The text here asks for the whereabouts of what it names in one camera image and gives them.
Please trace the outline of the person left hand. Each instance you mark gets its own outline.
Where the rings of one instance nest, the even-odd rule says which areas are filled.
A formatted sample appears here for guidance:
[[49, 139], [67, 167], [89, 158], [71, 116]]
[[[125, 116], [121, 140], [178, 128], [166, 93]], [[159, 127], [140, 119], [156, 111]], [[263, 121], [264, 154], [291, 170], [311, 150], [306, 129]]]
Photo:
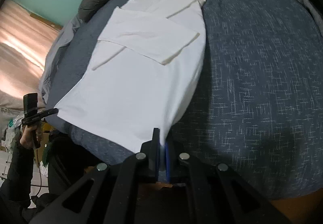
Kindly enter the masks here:
[[20, 138], [20, 145], [26, 149], [35, 147], [35, 143], [39, 144], [43, 138], [42, 129], [37, 126], [24, 126], [22, 128], [22, 135]]

